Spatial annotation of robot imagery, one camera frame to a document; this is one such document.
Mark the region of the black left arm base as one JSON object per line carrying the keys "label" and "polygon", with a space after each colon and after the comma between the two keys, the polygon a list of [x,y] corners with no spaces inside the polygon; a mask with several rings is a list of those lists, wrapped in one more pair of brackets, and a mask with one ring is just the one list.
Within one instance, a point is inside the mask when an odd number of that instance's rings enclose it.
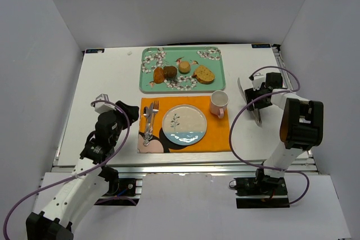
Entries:
{"label": "black left arm base", "polygon": [[119,178],[118,182],[103,195],[97,206],[136,206],[142,192],[142,179]]}

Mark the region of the sliced bread piece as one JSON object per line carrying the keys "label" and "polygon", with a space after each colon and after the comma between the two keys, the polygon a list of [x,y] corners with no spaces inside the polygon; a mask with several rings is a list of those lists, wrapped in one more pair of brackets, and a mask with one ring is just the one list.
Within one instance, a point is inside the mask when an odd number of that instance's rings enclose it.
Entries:
{"label": "sliced bread piece", "polygon": [[211,84],[215,79],[215,75],[206,66],[200,65],[193,72],[192,78],[201,84]]}

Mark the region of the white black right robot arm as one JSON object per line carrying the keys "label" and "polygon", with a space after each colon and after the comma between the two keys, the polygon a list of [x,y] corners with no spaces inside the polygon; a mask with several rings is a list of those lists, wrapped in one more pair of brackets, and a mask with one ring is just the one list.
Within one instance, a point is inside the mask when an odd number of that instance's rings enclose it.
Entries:
{"label": "white black right robot arm", "polygon": [[324,105],[321,101],[301,98],[292,91],[285,93],[281,73],[256,73],[249,79],[253,86],[242,90],[242,95],[258,126],[262,124],[261,109],[275,105],[283,110],[280,143],[263,162],[264,168],[256,170],[254,180],[259,191],[267,192],[282,184],[285,171],[299,155],[321,144]]}

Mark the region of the silver metal tongs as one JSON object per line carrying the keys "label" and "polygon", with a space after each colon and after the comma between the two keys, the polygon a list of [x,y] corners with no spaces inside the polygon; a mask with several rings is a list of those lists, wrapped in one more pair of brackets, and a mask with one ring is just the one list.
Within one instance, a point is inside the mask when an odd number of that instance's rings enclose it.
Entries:
{"label": "silver metal tongs", "polygon": [[[244,90],[243,90],[243,88],[241,86],[240,78],[237,78],[237,85],[238,85],[238,88],[240,90],[241,96],[243,97],[244,101],[247,102],[245,92],[244,92]],[[255,123],[257,124],[257,126],[261,127],[262,126],[262,119],[261,119],[260,111],[258,109],[254,109],[253,111],[249,111],[249,114],[253,117]]]}

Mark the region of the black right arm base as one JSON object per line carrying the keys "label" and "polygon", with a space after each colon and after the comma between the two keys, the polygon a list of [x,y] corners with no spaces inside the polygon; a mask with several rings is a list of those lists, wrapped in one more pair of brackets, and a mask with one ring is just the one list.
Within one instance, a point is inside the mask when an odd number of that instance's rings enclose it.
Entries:
{"label": "black right arm base", "polygon": [[235,191],[237,209],[289,208],[287,187],[284,178],[278,184],[260,183],[251,178],[234,178],[228,184]]}

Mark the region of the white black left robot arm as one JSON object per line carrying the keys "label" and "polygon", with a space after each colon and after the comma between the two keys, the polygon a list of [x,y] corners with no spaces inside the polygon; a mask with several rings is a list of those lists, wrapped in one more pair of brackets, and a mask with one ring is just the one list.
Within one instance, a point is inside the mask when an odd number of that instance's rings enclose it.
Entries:
{"label": "white black left robot arm", "polygon": [[91,104],[98,113],[71,176],[38,213],[26,220],[28,239],[73,239],[74,231],[92,206],[118,187],[118,172],[107,162],[119,152],[116,144],[122,131],[129,132],[140,109],[121,101],[98,99]]}

